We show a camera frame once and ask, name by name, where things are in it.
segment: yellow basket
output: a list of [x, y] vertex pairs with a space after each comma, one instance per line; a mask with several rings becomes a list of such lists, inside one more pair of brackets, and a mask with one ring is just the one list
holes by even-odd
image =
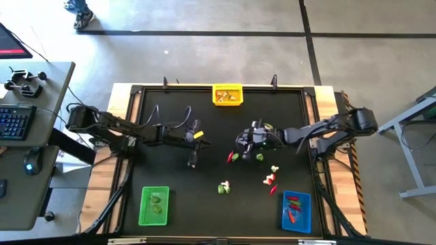
[[244, 102], [242, 84], [214, 84], [212, 102], [216, 106], [238, 106]]

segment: jeans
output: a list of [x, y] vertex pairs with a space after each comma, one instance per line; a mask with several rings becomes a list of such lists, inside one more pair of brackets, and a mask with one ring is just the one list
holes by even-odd
[[85, 14], [89, 12], [88, 5], [85, 1], [86, 0], [72, 0], [77, 12], [82, 12]]

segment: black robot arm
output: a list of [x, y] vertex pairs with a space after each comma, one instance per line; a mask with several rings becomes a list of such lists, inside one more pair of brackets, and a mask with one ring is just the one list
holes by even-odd
[[210, 146], [202, 131], [200, 121], [193, 120], [175, 127], [170, 125], [138, 125], [109, 112], [100, 112], [92, 106], [72, 103], [67, 106], [69, 119], [66, 127], [74, 133], [88, 133], [93, 136], [91, 143], [107, 144], [116, 156], [127, 156], [130, 140], [138, 140], [147, 146], [168, 145], [192, 149], [188, 165], [195, 167], [198, 151]]
[[317, 141], [319, 154], [331, 154], [337, 146], [352, 142], [358, 136], [372, 135], [377, 128], [377, 121], [371, 110], [356, 108], [347, 114], [335, 114], [329, 119], [300, 129], [275, 129], [270, 124], [263, 123], [262, 120], [253, 121], [251, 126], [236, 138], [236, 143], [245, 147], [243, 159], [249, 159], [252, 150], [256, 148], [298, 146], [300, 150], [304, 141], [336, 132], [330, 137], [320, 138]]

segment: keyboard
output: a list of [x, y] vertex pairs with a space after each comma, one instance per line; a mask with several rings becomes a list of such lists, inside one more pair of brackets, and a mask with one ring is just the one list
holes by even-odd
[[33, 105], [0, 105], [0, 140], [26, 140], [35, 112]]

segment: red toy chili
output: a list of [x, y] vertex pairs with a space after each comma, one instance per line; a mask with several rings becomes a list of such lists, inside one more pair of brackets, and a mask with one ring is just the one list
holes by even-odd
[[231, 152], [231, 153], [229, 154], [229, 157], [227, 158], [227, 163], [229, 163], [229, 162], [232, 161], [232, 157], [233, 157], [233, 152]]
[[272, 196], [275, 191], [277, 191], [277, 185], [274, 185], [274, 187], [271, 188], [270, 196]]
[[298, 207], [298, 206], [295, 205], [295, 204], [292, 204], [292, 205], [291, 205], [291, 209], [293, 209], [293, 210], [297, 210], [297, 211], [301, 212], [301, 208]]
[[286, 197], [286, 198], [288, 198], [291, 201], [298, 201], [298, 197]]
[[289, 216], [289, 219], [291, 220], [291, 223], [295, 223], [294, 215], [292, 215], [291, 210], [287, 210], [287, 215]]

